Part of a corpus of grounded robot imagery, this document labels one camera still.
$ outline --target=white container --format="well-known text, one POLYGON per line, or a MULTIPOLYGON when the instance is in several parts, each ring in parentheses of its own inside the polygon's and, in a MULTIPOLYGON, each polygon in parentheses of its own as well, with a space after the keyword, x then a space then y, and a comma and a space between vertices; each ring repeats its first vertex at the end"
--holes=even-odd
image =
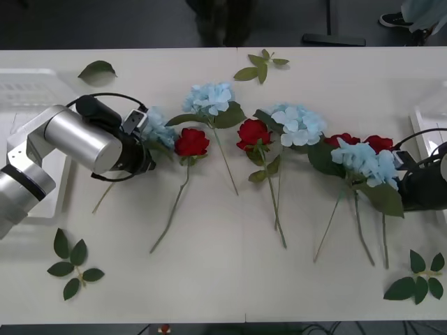
MULTIPOLYGON (((17 129, 52 105, 66 105, 75 92, 53 70, 0 68, 0 166, 6 164, 6 140, 17 129)), ((35 206, 24 223, 53 223, 61 212, 70 158, 54 150, 43 159, 43 169, 54 179, 56 188, 35 206)))

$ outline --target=green leaf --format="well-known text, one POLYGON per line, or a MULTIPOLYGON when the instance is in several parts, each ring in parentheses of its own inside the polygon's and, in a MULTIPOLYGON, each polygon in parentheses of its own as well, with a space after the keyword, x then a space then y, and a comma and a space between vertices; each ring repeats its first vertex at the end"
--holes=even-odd
POLYGON ((176 126, 178 124, 183 124, 184 122, 200 122, 202 124, 207 124, 208 120, 206 117, 201 117, 197 114, 181 114, 169 120, 166 126, 176 126))
POLYGON ((385 292, 385 300, 405 300, 414 296, 416 284, 411 277, 405 277, 395 281, 385 292))
POLYGON ((353 185, 353 189, 362 191, 377 211, 389 216, 404 217, 404 206, 400 194, 390 184, 371 187, 364 182, 353 185))
POLYGON ((246 151, 245 154, 257 166, 263 166, 263 158, 258 150, 246 151))
POLYGON ((64 300, 73 298, 78 293, 81 282, 77 278, 71 279, 64 288, 64 300))
POLYGON ((87 246, 83 239, 81 239, 73 248, 70 254, 70 262, 73 265, 79 266, 85 261, 87 257, 87 246))
POLYGON ((265 174, 264 170, 259 170, 256 172, 253 172, 250 176, 249 176, 249 181, 251 181, 252 183, 261 183, 262 181, 264 181, 264 179, 267 178, 267 175, 265 174))
POLYGON ((430 270, 432 271, 441 271, 442 268, 444 267, 446 261, 444 260, 444 257, 441 253, 438 253, 432 261, 432 266, 430 267, 430 270))
POLYGON ((275 63, 276 65, 286 65, 288 63, 288 60, 275 58, 275 59, 273 59, 273 63, 275 63))
POLYGON ((263 57, 255 56, 254 54, 249 54, 250 62, 255 66, 262 66, 265 64, 266 60, 263 57))
POLYGON ((147 141, 144 141, 144 145, 149 150, 155 150, 155 151, 161 152, 164 156, 168 157, 171 161, 174 161, 173 152, 171 150, 169 150, 164 144, 162 144, 158 141, 147 140, 147 141))
POLYGON ((225 112, 219 112, 214 118, 214 126, 218 129, 227 129, 240 124, 246 119, 244 111, 238 103, 230 101, 230 107, 225 112))
POLYGON ((263 49, 262 54, 264 59, 270 59, 270 55, 266 49, 263 49))
POLYGON ((281 155, 278 155, 274 158, 274 160, 267 165, 267 171, 270 176, 278 173, 279 164, 281 163, 281 155))
POLYGON ((78 78, 92 86, 103 86, 116 76, 117 74, 110 63, 107 61, 94 61, 87 65, 78 75, 78 78))
POLYGON ((433 277, 428 278, 428 287, 433 297, 435 297, 438 300, 442 298, 442 295, 444 294, 444 288, 436 278, 433 277))
POLYGON ((85 281, 98 281, 99 279, 104 277, 104 272, 102 272, 100 269, 88 269, 82 274, 82 279, 85 281))
POLYGON ((323 174, 345 178, 346 169, 342 164, 336 164, 332 161, 330 152, 334 149, 332 145, 324 142, 323 137, 320 142, 309 145, 307 148, 307 158, 312 166, 323 174))
POLYGON ((267 79, 267 69, 267 64, 262 64, 258 67, 258 78, 261 85, 267 79))
POLYGON ((69 262, 58 262, 51 266, 47 272, 56 277, 63 277, 73 272, 75 267, 69 262))
POLYGON ((422 300, 424 300, 427 293, 428 293, 427 281, 421 276, 418 276, 418 278, 416 279, 416 285, 414 289, 414 302, 416 303, 416 305, 419 305, 422 302, 422 300))
POLYGON ((239 70, 234 76, 235 80, 240 82, 246 82, 256 77, 258 77, 258 68, 243 68, 242 70, 239 70))
POLYGON ((68 247, 68 240, 64 231, 61 228, 57 228, 56 236, 53 243, 54 251, 63 260, 66 260, 70 256, 70 248, 68 247))
POLYGON ((410 250, 410 264, 413 273, 425 271, 424 259, 415 251, 410 250))
POLYGON ((284 134, 283 132, 284 126, 282 124, 277 124, 276 121, 272 119, 272 117, 266 112, 262 110, 256 110, 256 112, 254 113, 254 117, 264 122, 267 125, 267 127, 272 129, 274 132, 280 135, 284 134))

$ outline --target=person's shoe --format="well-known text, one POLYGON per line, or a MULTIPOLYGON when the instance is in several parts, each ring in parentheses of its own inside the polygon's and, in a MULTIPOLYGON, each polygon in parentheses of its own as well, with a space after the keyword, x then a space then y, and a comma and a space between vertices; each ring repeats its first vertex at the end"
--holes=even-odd
POLYGON ((384 14, 379 18, 379 23, 385 27, 409 28, 413 23, 405 22, 401 12, 395 14, 384 14))

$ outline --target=white table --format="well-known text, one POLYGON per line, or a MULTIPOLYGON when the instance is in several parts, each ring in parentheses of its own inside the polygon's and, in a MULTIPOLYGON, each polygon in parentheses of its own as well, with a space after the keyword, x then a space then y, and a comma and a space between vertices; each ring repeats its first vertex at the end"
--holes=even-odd
MULTIPOLYGON (((275 102, 304 103, 321 113, 328 135, 409 135, 412 106, 447 77, 447 48, 269 49, 291 60, 271 69, 267 81, 234 85, 247 115, 275 102)), ((165 108, 170 117, 192 84, 231 80, 258 49, 0 52, 2 67, 53 68, 80 94, 117 91, 165 108), (92 89, 76 76, 103 59, 118 78, 92 89)), ((104 99, 125 114, 131 104, 104 99)), ((0 242, 0 324, 103 322, 248 322, 301 320, 445 319, 447 298, 430 294, 384 301, 384 290, 408 274, 409 249, 431 261, 447 255, 447 229, 433 213, 388 220, 390 270, 383 268, 380 216, 361 203, 365 239, 376 260, 369 264, 358 240, 352 201, 339 205, 316 265, 312 258, 337 197, 340 181, 313 171, 304 156, 289 153, 281 183, 280 216, 288 250, 273 230, 267 183, 247 181, 256 170, 240 151, 237 129, 221 131, 240 196, 236 197, 219 150, 193 175, 170 232, 156 253, 148 250, 164 229, 184 168, 158 169, 117 184, 95 216, 91 209, 107 184, 73 165, 65 214, 59 226, 73 241, 85 239, 88 266, 105 277, 64 302, 66 279, 46 273, 58 260, 53 227, 17 226, 0 242)), ((415 144, 408 149, 417 153, 415 144)))

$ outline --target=blue hydrangea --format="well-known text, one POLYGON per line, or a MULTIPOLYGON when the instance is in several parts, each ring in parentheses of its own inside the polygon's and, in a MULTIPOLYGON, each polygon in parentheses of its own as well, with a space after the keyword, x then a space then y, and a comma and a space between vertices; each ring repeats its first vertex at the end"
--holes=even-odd
POLYGON ((294 145, 314 145, 319 142, 327 125, 317 113, 306 109, 302 105, 288 103, 276 104, 267 110, 278 124, 283 124, 284 134, 281 144, 285 147, 294 145))
POLYGON ((158 107, 150 107, 147 111, 147 125, 141 132, 144 140, 153 140, 163 143, 167 148, 173 149, 177 134, 171 127, 166 127, 166 120, 158 107))
POLYGON ((398 189, 395 181, 397 170, 391 151, 382 150, 376 154, 367 143, 349 145, 341 138, 338 138, 338 143, 340 148, 331 151, 333 162, 343 164, 347 169, 364 175, 371 187, 388 183, 395 190, 398 189))
POLYGON ((217 116, 225 112, 228 102, 235 100, 235 94, 228 82, 220 84, 194 85, 186 96, 182 109, 185 113, 204 113, 217 116))

